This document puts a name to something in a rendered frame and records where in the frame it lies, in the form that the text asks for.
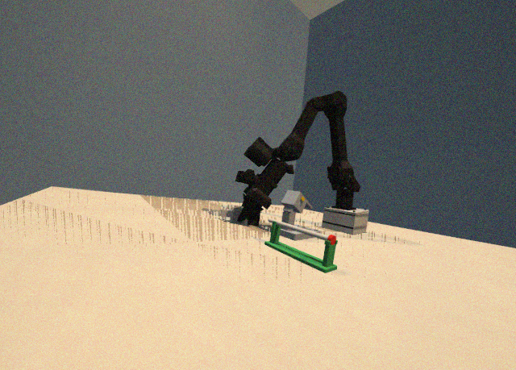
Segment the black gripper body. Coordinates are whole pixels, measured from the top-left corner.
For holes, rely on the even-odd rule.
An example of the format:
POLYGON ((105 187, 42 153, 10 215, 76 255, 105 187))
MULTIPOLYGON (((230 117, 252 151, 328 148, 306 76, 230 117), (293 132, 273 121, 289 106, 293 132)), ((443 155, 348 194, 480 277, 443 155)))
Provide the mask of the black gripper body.
POLYGON ((260 207, 263 206, 267 210, 272 205, 269 194, 278 186, 278 181, 265 171, 259 176, 261 179, 258 186, 255 187, 251 185, 250 188, 247 187, 244 192, 246 193, 245 195, 252 199, 257 205, 260 207))

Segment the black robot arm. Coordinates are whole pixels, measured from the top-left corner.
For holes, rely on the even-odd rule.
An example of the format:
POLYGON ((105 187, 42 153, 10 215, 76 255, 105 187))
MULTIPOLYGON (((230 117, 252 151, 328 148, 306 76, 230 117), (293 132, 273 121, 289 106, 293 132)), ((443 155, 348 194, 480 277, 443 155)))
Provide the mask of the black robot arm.
MULTIPOLYGON (((277 148, 271 148, 259 137, 248 147, 244 155, 258 167, 266 166, 265 172, 278 182, 288 174, 294 174, 293 165, 285 161, 298 160, 304 148, 304 140, 317 113, 324 110, 331 130, 332 163, 327 167, 332 190, 337 190, 336 204, 331 208, 356 210, 352 207, 354 192, 360 192, 360 185, 355 179, 353 167, 347 161, 345 127, 343 117, 347 109, 347 98, 341 91, 310 99, 306 103, 300 119, 297 121, 289 137, 277 148), (277 158, 280 158, 278 160, 277 158), (344 189, 344 187, 347 187, 344 189)), ((261 177, 254 170, 238 171, 235 181, 258 186, 261 177)))

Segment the green u-shaped stand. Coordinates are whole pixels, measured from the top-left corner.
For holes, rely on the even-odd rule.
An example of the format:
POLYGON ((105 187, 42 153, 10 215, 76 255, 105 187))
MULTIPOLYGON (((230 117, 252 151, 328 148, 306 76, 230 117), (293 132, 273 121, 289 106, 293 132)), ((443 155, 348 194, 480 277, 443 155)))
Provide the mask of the green u-shaped stand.
POLYGON ((303 264, 316 268, 320 272, 327 273, 337 270, 337 265, 333 264, 333 261, 338 240, 335 241, 334 245, 331 245, 331 241, 325 240, 324 257, 323 260, 321 260, 316 256, 312 256, 306 252, 299 251, 295 247, 279 242, 280 233, 281 226, 277 225, 276 221, 273 221, 270 241, 265 241, 264 244, 271 247, 273 250, 277 250, 297 261, 301 261, 303 264))

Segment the grey pin with red head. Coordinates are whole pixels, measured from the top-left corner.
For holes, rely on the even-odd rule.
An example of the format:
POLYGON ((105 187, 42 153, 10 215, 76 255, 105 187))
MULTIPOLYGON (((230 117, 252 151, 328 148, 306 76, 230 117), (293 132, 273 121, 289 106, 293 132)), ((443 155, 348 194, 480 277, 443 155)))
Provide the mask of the grey pin with red head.
POLYGON ((296 227, 296 226, 293 226, 293 225, 290 225, 288 223, 285 223, 285 222, 281 222, 281 221, 278 221, 276 219, 273 219, 273 218, 270 218, 268 219, 269 222, 273 222, 273 221, 276 221, 277 222, 277 225, 279 226, 282 226, 282 227, 285 227, 285 228, 288 228, 292 231, 299 231, 301 233, 304 233, 305 235, 309 235, 309 236, 312 236, 312 237, 316 237, 318 239, 322 239, 322 240, 326 240, 326 241, 331 241, 331 245, 334 245, 335 244, 335 241, 336 241, 336 237, 334 235, 324 235, 324 234, 319 234, 317 232, 314 232, 314 231, 309 231, 305 228, 300 228, 300 227, 296 227))

